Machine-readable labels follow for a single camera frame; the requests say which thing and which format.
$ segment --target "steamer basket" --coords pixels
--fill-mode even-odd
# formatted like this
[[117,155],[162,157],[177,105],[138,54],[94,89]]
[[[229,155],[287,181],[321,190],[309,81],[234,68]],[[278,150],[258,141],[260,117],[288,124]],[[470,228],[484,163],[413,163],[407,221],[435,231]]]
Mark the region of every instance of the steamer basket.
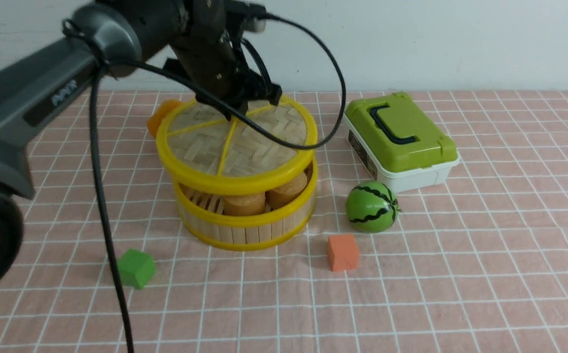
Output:
[[[308,111],[282,97],[280,105],[252,102],[247,116],[275,136],[297,145],[317,142]],[[157,130],[162,163],[172,175],[184,226],[204,243],[233,251],[270,248],[295,236],[315,207],[318,167],[313,151],[273,143],[237,119],[192,101],[167,115]],[[257,194],[306,173],[305,189],[291,203],[263,214],[223,214],[223,196]]]

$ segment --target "woven bamboo lid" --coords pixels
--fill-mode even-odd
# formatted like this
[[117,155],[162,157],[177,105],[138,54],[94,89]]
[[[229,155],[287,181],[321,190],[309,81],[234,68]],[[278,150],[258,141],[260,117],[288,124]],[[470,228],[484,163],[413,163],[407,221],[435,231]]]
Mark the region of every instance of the woven bamboo lid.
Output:
[[[317,142],[314,118],[289,98],[282,97],[278,106],[251,102],[247,116],[284,141],[296,145]],[[196,101],[165,118],[156,143],[176,181],[217,195],[254,194],[279,187],[301,174],[314,154],[282,147]]]

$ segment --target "toy watermelon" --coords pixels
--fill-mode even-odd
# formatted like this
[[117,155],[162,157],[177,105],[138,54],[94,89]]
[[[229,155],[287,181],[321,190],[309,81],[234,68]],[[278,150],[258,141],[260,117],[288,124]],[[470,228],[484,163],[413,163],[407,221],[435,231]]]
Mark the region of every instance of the toy watermelon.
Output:
[[353,188],[345,205],[351,225],[364,233],[387,230],[400,211],[395,195],[378,181],[365,181]]

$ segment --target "black cable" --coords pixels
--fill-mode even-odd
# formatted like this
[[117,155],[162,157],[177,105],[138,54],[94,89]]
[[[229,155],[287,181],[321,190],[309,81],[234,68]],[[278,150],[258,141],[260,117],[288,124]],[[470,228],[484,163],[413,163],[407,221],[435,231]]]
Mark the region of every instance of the black cable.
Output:
[[[89,112],[90,155],[91,155],[91,159],[92,159],[93,174],[94,174],[94,188],[96,190],[97,203],[98,203],[98,208],[99,208],[99,216],[100,216],[100,221],[101,221],[101,225],[102,225],[102,228],[103,228],[103,235],[104,235],[104,238],[105,238],[105,248],[107,248],[107,257],[108,257],[108,260],[109,260],[109,268],[110,268],[111,273],[112,273],[112,279],[114,281],[114,287],[116,289],[116,295],[118,296],[118,304],[120,306],[121,315],[123,317],[125,341],[127,343],[127,353],[134,353],[133,334],[132,334],[132,330],[131,330],[131,321],[129,319],[129,310],[127,308],[127,301],[125,299],[125,294],[124,294],[124,291],[123,291],[123,284],[122,284],[122,281],[120,279],[120,273],[118,271],[118,262],[116,260],[116,253],[114,251],[114,244],[113,244],[113,241],[112,241],[112,232],[111,232],[111,226],[109,224],[109,215],[107,214],[107,205],[106,205],[106,202],[105,202],[105,195],[104,195],[104,191],[103,191],[102,173],[101,173],[101,167],[100,167],[98,121],[97,121],[97,103],[98,103],[98,93],[99,93],[100,81],[103,78],[103,76],[105,76],[105,74],[107,72],[109,72],[111,67],[113,67],[113,66],[129,65],[129,66],[136,67],[136,68],[139,68],[139,69],[147,70],[147,71],[152,72],[154,74],[159,74],[161,76],[165,76],[166,78],[174,80],[178,83],[181,83],[182,85],[185,85],[188,89],[194,91],[195,93],[201,94],[201,95],[205,96],[206,98],[209,98],[216,105],[218,105],[219,108],[221,108],[223,110],[227,110],[227,112],[236,116],[238,119],[243,121],[243,123],[246,123],[252,129],[254,129],[258,133],[262,134],[262,136],[265,136],[269,140],[277,143],[278,145],[282,145],[284,147],[292,148],[294,150],[315,150],[319,147],[322,147],[322,145],[325,145],[326,143],[328,143],[329,140],[331,138],[333,138],[333,136],[336,134],[338,127],[340,126],[343,115],[345,113],[345,103],[346,103],[345,79],[343,78],[343,74],[340,71],[340,67],[338,67],[338,63],[336,62],[336,59],[334,58],[334,56],[331,54],[331,51],[329,51],[329,49],[322,42],[322,40],[320,40],[309,29],[306,29],[306,27],[301,26],[298,23],[280,18],[279,16],[276,16],[274,14],[266,14],[266,16],[264,16],[264,18],[267,19],[267,20],[282,22],[282,23],[286,23],[288,25],[291,25],[293,27],[297,27],[298,29],[301,29],[306,34],[311,36],[315,40],[315,42],[317,42],[322,47],[322,49],[325,51],[325,53],[329,56],[329,59],[331,60],[331,62],[334,65],[334,68],[337,71],[338,79],[340,81],[340,87],[342,89],[340,110],[338,112],[338,118],[337,118],[337,120],[334,124],[333,129],[328,134],[328,136],[326,136],[319,143],[315,143],[314,145],[295,145],[295,144],[292,144],[292,143],[288,143],[287,141],[284,141],[282,139],[279,139],[279,138],[275,137],[274,135],[270,134],[270,132],[262,129],[259,125],[257,125],[256,123],[251,121],[249,118],[247,118],[244,114],[241,114],[239,111],[237,111],[236,109],[234,109],[233,107],[231,107],[230,105],[228,105],[227,103],[222,101],[221,99],[214,96],[214,94],[211,94],[207,90],[199,87],[199,85],[197,85],[196,83],[193,83],[192,81],[184,79],[181,76],[177,76],[175,74],[171,74],[170,72],[159,69],[159,68],[154,67],[152,65],[142,63],[142,62],[136,62],[136,61],[133,61],[133,60],[120,60],[120,61],[117,61],[117,62],[109,63],[109,62],[107,62],[107,60],[105,60],[105,58],[102,58],[102,57],[99,58],[100,68],[99,68],[99,71],[97,72],[97,74],[94,76],[94,79],[93,79],[92,90],[91,90],[91,93],[90,93],[90,103],[89,103],[89,108],[90,108],[90,112]],[[84,41],[87,41],[87,38],[83,35],[79,35],[78,38],[82,39]],[[264,63],[262,63],[262,62],[257,63],[257,65],[260,65],[260,64],[262,64],[262,66],[264,66]]]
[[329,56],[329,59],[333,63],[334,68],[336,69],[336,72],[338,74],[338,80],[340,81],[340,87],[341,87],[341,91],[342,91],[341,102],[340,102],[340,110],[338,111],[338,118],[336,119],[336,122],[334,123],[334,127],[329,132],[329,134],[327,136],[325,136],[325,138],[323,140],[321,140],[319,143],[315,143],[314,145],[295,145],[294,143],[284,141],[284,140],[274,136],[270,132],[263,129],[261,126],[254,123],[250,118],[247,118],[245,114],[234,109],[233,107],[231,107],[230,105],[228,105],[227,103],[222,101],[221,99],[214,96],[214,94],[212,94],[212,93],[208,92],[207,90],[201,88],[198,84],[196,84],[196,83],[194,83],[194,82],[192,82],[188,79],[185,79],[181,76],[178,76],[176,74],[172,74],[171,72],[167,72],[166,70],[159,69],[158,67],[149,65],[147,63],[137,62],[135,60],[118,60],[116,62],[110,63],[110,65],[111,66],[127,65],[127,66],[137,67],[138,69],[147,70],[147,71],[152,72],[154,74],[158,74],[158,75],[164,76],[165,78],[168,78],[170,80],[181,83],[181,85],[188,87],[188,89],[192,90],[194,93],[200,94],[201,96],[208,98],[214,104],[218,105],[219,108],[221,108],[223,110],[227,110],[227,112],[229,112],[231,115],[233,115],[236,118],[238,118],[239,120],[243,121],[243,123],[248,125],[250,128],[257,131],[259,134],[268,138],[269,140],[277,143],[278,145],[282,145],[284,147],[288,147],[288,148],[291,148],[293,150],[315,150],[319,147],[322,147],[326,143],[328,143],[329,140],[331,140],[334,137],[334,135],[338,131],[338,128],[340,127],[340,123],[342,122],[343,115],[345,113],[345,104],[346,104],[345,79],[343,78],[343,74],[340,71],[340,67],[338,67],[338,63],[336,62],[336,59],[334,58],[333,54],[331,54],[331,51],[329,51],[329,49],[322,42],[322,40],[320,40],[309,29],[306,29],[306,27],[303,27],[303,26],[301,26],[301,25],[299,25],[295,22],[285,20],[283,18],[280,18],[280,17],[272,15],[272,14],[268,14],[267,18],[269,18],[270,20],[275,20],[275,21],[280,21],[280,22],[290,24],[290,25],[297,27],[297,28],[301,29],[302,31],[308,33],[322,47],[322,49],[325,51],[325,53]]
[[109,216],[107,215],[107,204],[105,203],[105,194],[103,192],[103,179],[100,171],[100,153],[99,153],[99,133],[98,122],[96,118],[97,100],[99,96],[100,80],[107,73],[107,67],[101,66],[94,76],[92,90],[90,92],[90,155],[92,157],[92,170],[94,174],[94,188],[96,189],[96,199],[99,206],[100,223],[103,226],[103,235],[105,237],[105,248],[107,248],[107,257],[109,259],[109,268],[112,272],[116,295],[118,295],[118,304],[123,316],[123,326],[125,330],[125,340],[127,341],[127,353],[134,353],[133,334],[131,332],[131,322],[129,320],[129,311],[127,309],[127,301],[123,291],[120,274],[118,272],[118,262],[116,261],[116,253],[114,252],[114,243],[112,241],[112,230],[109,225]]

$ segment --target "orange cube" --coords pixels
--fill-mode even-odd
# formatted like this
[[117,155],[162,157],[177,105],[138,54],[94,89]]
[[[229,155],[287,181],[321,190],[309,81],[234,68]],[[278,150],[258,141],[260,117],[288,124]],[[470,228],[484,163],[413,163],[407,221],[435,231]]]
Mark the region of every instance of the orange cube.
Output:
[[351,234],[331,235],[327,240],[327,257],[334,272],[351,271],[358,268],[360,250]]
[[149,118],[149,121],[147,121],[147,129],[149,129],[149,134],[151,134],[153,138],[156,138],[158,136],[158,129],[160,128],[160,125],[166,118],[166,116],[180,106],[180,101],[177,101],[176,99],[170,99],[162,103],[158,110],[154,112],[151,118]]

